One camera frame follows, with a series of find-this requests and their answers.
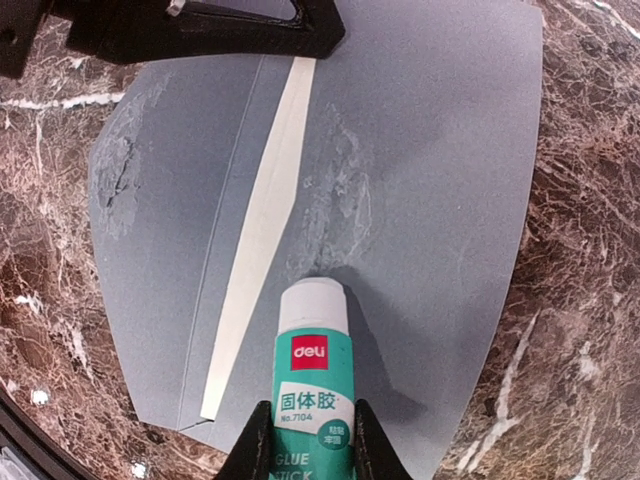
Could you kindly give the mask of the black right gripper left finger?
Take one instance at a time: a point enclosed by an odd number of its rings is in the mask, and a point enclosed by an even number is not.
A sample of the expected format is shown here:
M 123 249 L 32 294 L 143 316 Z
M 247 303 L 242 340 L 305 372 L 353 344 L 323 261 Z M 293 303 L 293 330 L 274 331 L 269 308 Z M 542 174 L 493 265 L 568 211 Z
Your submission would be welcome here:
M 271 403 L 260 401 L 222 466 L 222 480 L 267 480 L 272 430 Z

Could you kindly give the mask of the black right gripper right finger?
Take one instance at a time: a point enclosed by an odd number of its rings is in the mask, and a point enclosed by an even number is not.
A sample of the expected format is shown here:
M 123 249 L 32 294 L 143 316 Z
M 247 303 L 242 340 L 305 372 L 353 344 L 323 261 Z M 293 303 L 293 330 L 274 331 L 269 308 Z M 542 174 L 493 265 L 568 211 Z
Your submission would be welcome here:
M 412 480 L 370 404 L 355 404 L 355 476 L 358 480 Z

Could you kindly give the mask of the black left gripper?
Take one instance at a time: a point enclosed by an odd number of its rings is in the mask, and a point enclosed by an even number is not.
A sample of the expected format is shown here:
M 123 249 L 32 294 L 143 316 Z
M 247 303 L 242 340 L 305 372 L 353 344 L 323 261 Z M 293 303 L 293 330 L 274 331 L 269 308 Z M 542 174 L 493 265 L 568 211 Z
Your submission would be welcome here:
M 46 0 L 1 0 L 1 75 L 19 79 L 36 33 L 48 13 Z

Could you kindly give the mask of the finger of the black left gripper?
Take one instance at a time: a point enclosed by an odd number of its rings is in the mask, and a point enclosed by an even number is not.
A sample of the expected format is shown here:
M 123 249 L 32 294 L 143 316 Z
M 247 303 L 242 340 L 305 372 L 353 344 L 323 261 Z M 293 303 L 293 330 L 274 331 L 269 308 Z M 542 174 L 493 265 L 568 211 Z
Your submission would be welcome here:
M 205 55 L 325 59 L 346 30 L 333 1 L 293 1 L 290 19 L 196 1 L 66 1 L 66 46 L 114 64 Z

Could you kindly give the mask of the green white glue stick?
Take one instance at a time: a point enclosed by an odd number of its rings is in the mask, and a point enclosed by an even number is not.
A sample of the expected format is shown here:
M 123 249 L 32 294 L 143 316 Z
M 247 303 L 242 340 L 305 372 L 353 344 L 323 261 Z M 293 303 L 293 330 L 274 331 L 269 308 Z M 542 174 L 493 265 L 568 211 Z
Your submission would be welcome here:
M 339 282 L 306 278 L 281 295 L 271 410 L 272 479 L 354 477 L 354 354 Z

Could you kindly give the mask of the beige letter sheet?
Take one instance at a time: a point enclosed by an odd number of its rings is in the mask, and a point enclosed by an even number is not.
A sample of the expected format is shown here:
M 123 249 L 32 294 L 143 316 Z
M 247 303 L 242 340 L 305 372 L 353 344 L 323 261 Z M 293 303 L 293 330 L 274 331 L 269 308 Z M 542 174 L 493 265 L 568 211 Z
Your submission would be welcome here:
M 316 61 L 296 57 L 249 198 L 222 303 L 200 416 L 214 420 L 293 209 Z

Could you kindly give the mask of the grey paper envelope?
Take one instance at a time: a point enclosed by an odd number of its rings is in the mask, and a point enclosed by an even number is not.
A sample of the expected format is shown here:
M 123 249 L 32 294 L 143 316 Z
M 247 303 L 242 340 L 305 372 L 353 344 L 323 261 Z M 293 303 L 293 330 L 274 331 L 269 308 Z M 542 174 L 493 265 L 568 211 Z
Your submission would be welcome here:
M 409 474 L 433 476 L 485 363 L 518 251 L 541 100 L 523 1 L 342 1 L 316 61 L 296 199 L 214 420 L 222 303 L 292 58 L 145 66 L 90 156 L 94 252 L 142 422 L 220 450 L 271 394 L 279 303 L 346 290 L 356 394 Z

